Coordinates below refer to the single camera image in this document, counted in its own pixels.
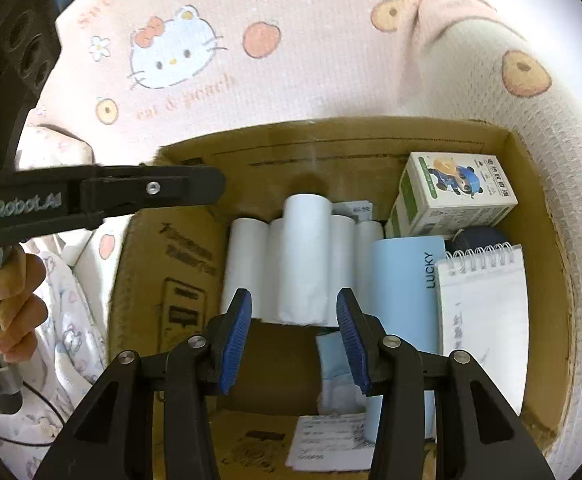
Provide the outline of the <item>person's left hand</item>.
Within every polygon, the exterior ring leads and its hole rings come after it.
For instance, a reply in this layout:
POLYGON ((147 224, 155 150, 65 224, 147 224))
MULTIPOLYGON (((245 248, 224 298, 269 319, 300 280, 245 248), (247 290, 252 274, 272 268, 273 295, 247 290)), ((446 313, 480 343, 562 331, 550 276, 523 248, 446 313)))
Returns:
POLYGON ((46 278, 41 258, 15 245, 0 268, 0 354, 8 363, 28 361, 36 351, 35 330, 48 318, 35 292, 46 278))

